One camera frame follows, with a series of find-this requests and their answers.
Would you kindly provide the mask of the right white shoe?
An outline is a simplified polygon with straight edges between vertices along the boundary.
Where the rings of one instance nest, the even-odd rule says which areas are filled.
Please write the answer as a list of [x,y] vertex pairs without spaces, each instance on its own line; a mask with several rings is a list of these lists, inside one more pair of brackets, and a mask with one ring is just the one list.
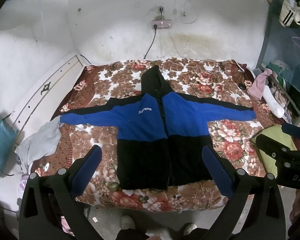
[[184,229],[183,229],[183,236],[189,235],[196,228],[197,228],[197,226],[194,223],[185,224]]

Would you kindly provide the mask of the white striped hanging bag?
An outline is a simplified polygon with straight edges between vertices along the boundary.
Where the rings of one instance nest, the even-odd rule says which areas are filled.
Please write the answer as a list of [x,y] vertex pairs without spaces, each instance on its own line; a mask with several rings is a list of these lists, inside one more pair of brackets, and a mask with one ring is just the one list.
[[299,0],[283,0],[279,22],[283,27],[289,27],[292,23],[300,26]]

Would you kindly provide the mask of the blue and black hooded jacket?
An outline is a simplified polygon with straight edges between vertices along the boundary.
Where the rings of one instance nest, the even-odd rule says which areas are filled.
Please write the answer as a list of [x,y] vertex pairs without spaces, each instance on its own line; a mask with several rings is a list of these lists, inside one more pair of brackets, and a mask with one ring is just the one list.
[[116,127],[121,189],[166,190],[211,179],[202,159],[212,145],[209,122],[255,117],[249,107],[175,92],[154,66],[142,75],[140,95],[70,110],[61,122]]

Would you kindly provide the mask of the floral brown bed blanket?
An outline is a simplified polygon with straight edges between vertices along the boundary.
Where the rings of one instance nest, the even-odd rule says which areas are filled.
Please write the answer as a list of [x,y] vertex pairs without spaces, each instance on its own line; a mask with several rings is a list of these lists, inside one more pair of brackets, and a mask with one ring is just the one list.
[[[170,58],[165,61],[127,60],[103,66],[87,66],[74,88],[61,103],[55,116],[74,109],[105,105],[109,99],[124,99],[141,94],[142,75],[154,66],[177,93],[198,98],[213,98],[222,102],[252,108],[251,121],[219,120],[207,124],[212,146],[235,168],[262,177],[266,171],[250,139],[259,131],[282,121],[276,118],[268,105],[250,96],[238,87],[251,82],[241,71],[242,65],[233,60],[190,60]],[[33,170],[40,176],[49,176],[59,168],[70,167],[97,145],[102,160],[80,202],[92,206],[121,207],[148,212],[207,210],[223,206],[221,195],[213,179],[201,180],[166,190],[123,190],[117,177],[117,134],[113,126],[70,125],[62,123],[61,139],[54,154],[34,162]]]

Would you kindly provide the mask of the left white shoe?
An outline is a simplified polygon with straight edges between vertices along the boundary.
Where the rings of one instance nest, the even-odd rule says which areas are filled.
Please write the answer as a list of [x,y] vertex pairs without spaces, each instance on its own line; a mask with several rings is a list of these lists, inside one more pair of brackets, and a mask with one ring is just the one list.
[[122,230],[136,229],[134,219],[128,215],[123,215],[121,217],[120,226]]

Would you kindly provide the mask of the white folded garment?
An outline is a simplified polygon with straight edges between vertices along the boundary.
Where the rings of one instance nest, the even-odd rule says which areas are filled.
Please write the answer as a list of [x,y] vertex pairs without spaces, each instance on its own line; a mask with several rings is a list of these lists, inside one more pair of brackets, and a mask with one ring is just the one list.
[[284,116],[284,113],[285,113],[284,108],[281,107],[281,105],[273,97],[268,85],[265,85],[265,87],[264,87],[263,98],[266,101],[267,105],[269,106],[271,112],[277,118],[282,118]]

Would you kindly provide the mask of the white wooden headboard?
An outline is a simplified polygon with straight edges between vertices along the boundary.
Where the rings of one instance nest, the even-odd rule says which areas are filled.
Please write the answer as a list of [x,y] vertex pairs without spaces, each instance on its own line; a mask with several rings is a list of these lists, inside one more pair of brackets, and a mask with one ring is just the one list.
[[7,119],[7,123],[18,132],[16,145],[52,119],[87,64],[88,61],[78,52],[70,53],[48,70],[21,98]]

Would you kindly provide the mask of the yellow green cloth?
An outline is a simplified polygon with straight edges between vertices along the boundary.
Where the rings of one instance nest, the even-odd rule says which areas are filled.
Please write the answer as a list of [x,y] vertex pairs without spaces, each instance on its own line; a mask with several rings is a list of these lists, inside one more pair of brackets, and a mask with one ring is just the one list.
[[254,146],[256,153],[264,166],[265,171],[267,173],[272,173],[275,176],[275,178],[277,177],[277,166],[275,165],[276,160],[273,158],[273,152],[267,154],[264,150],[262,150],[262,148],[257,146],[256,139],[259,135],[265,135],[266,137],[270,137],[271,139],[285,145],[291,150],[297,150],[292,137],[286,133],[283,133],[281,128],[281,125],[275,124],[271,127],[259,131],[250,139],[250,142]]

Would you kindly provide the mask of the pink cloth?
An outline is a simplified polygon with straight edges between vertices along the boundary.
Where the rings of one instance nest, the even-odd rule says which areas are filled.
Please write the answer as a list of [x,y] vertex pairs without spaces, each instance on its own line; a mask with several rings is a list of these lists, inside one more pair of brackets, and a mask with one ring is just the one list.
[[255,78],[255,80],[254,80],[253,84],[251,85],[251,87],[248,89],[248,94],[252,95],[257,100],[261,100],[262,96],[263,96],[263,93],[264,93],[266,80],[272,74],[272,72],[273,71],[271,69],[266,68],[264,70],[264,72],[259,74]]

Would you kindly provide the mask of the white wall power strip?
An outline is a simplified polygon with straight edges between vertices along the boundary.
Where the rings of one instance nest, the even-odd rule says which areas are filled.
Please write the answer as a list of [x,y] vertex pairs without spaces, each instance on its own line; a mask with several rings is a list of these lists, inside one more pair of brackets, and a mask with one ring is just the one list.
[[161,29],[171,29],[172,23],[173,23],[172,20],[157,20],[157,21],[152,21],[151,25],[153,29],[161,30]]

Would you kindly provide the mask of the grey white cloth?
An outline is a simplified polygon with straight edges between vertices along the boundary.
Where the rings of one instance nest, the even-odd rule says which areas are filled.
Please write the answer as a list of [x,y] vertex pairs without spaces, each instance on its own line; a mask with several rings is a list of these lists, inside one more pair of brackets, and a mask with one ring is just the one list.
[[61,116],[45,123],[38,132],[32,134],[15,149],[19,157],[21,170],[24,174],[31,172],[34,161],[55,153],[61,139]]

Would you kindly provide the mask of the white shoe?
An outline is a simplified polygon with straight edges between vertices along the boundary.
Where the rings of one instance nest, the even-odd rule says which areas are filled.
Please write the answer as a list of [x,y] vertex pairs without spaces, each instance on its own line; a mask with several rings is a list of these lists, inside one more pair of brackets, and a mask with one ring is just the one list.
[[194,223],[185,224],[184,229],[183,229],[183,236],[189,235],[196,228],[197,228],[197,226]]
[[120,226],[122,230],[136,229],[134,219],[128,215],[123,215],[121,217]]

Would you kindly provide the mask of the small black oval object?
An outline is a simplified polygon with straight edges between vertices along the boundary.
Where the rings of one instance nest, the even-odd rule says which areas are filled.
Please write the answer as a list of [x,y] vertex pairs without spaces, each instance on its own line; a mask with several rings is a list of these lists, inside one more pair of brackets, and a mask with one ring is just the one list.
[[246,85],[245,85],[244,83],[239,83],[239,84],[238,84],[238,87],[239,87],[241,90],[246,90],[246,89],[247,89],[247,87],[246,87]]

